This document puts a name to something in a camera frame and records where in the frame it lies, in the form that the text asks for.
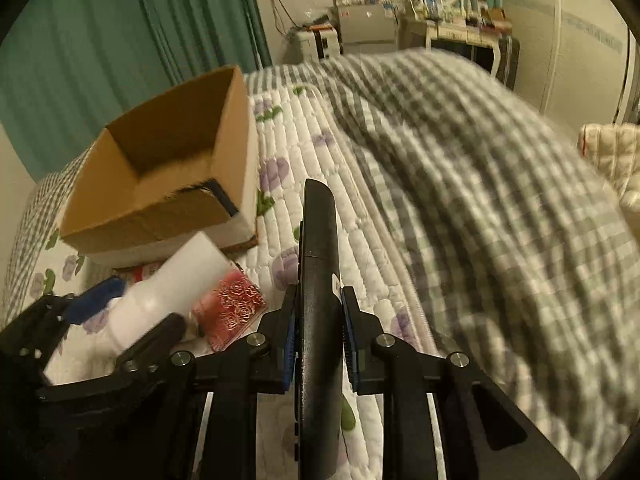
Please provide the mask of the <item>white squeeze bottle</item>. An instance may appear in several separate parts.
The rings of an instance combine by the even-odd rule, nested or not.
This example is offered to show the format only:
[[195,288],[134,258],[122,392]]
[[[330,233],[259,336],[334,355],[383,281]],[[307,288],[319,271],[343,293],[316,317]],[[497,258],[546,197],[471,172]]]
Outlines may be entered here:
[[107,304],[105,333],[115,350],[123,352],[167,315],[190,318],[193,307],[235,269],[209,237],[198,232],[150,278]]

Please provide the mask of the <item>black oblong object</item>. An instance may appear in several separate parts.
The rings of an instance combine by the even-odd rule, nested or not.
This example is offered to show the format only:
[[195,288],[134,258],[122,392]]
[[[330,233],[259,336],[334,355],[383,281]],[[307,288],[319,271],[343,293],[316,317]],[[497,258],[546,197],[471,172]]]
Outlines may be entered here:
[[335,200],[312,179],[304,186],[298,298],[298,476],[329,479],[341,432],[343,308]]

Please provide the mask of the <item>white red cylindrical canister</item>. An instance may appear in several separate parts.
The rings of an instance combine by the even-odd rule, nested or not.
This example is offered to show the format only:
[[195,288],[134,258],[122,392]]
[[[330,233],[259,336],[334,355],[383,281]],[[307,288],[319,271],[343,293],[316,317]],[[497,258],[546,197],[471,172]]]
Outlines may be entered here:
[[140,266],[120,270],[119,275],[128,285],[133,285],[153,276],[162,265],[163,261],[140,264]]

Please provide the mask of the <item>red rose patterned box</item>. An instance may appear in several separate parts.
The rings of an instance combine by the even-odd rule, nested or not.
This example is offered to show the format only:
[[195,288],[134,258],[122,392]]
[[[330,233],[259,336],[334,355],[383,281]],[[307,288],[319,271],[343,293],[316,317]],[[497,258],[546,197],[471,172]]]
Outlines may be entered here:
[[192,308],[198,330],[213,352],[221,352],[264,312],[267,304],[258,287],[238,268]]

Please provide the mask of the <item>brown cardboard box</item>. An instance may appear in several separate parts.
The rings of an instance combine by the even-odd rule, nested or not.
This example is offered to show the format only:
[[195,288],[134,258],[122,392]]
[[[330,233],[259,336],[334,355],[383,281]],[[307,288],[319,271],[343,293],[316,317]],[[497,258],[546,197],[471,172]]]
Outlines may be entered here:
[[60,227],[96,263],[165,260],[202,232],[224,253],[257,243],[258,135],[239,67],[224,66],[108,124]]

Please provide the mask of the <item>grey gingham blanket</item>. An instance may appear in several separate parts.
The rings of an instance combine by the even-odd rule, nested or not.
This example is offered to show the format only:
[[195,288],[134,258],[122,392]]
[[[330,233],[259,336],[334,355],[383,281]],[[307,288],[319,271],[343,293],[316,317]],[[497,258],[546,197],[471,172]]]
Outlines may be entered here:
[[[637,478],[639,246],[576,148],[442,51],[243,80],[258,135],[257,243],[224,255],[267,307],[235,340],[297,284],[304,186],[320,181],[335,200],[341,289],[460,374],[477,479]],[[108,307],[70,324],[44,370],[53,385],[111,374],[107,319]],[[346,363],[329,479],[382,472],[383,397],[357,394]],[[257,400],[254,479],[282,477],[300,479],[294,389]]]

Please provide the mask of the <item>white floral quilt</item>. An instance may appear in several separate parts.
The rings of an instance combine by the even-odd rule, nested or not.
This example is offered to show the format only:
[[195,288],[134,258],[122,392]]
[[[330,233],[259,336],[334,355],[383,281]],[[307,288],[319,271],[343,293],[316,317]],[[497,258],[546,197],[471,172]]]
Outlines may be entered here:
[[145,102],[99,135],[68,204],[62,239],[124,268],[166,264],[111,317],[111,375],[49,386],[25,382],[20,459],[29,479],[88,474],[91,456],[116,479],[181,479],[193,457],[205,479],[256,474],[257,398],[296,392],[298,473],[334,473],[356,298],[341,289],[335,202],[304,186],[299,278],[281,309],[228,349],[178,351],[186,310],[231,269],[255,234],[257,142],[244,86],[194,80]]

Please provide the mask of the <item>large green curtain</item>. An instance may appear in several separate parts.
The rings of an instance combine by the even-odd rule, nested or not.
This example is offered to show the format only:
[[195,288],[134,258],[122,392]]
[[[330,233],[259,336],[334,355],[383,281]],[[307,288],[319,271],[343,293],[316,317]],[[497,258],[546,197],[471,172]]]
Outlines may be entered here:
[[270,62],[256,0],[30,0],[1,45],[1,122],[40,179],[153,96]]

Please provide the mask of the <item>white suitcase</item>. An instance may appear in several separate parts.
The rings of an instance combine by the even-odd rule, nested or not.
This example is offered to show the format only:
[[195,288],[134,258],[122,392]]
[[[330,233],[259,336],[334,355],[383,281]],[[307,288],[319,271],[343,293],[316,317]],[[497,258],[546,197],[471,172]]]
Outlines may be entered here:
[[337,30],[331,25],[301,29],[294,38],[295,47],[303,62],[319,62],[342,55]]

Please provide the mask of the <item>small silver refrigerator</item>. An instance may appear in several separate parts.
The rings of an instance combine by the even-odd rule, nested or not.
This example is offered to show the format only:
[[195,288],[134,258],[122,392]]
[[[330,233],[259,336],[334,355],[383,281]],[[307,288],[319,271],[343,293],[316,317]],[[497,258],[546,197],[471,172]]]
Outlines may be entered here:
[[397,20],[391,6],[337,6],[337,23],[344,55],[390,53],[397,50]]

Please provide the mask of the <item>white dressing table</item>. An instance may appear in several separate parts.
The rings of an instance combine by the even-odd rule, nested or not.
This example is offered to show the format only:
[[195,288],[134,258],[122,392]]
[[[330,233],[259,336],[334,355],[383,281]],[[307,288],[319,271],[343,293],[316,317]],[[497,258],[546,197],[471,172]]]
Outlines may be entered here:
[[426,21],[425,47],[463,56],[495,77],[501,62],[500,37],[469,25]]

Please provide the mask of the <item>white louvered wardrobe door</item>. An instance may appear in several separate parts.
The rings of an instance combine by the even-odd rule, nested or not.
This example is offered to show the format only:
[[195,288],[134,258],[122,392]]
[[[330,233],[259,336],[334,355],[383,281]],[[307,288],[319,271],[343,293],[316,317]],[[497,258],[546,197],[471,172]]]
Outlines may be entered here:
[[611,0],[502,0],[520,42],[514,91],[555,125],[635,122],[639,45]]

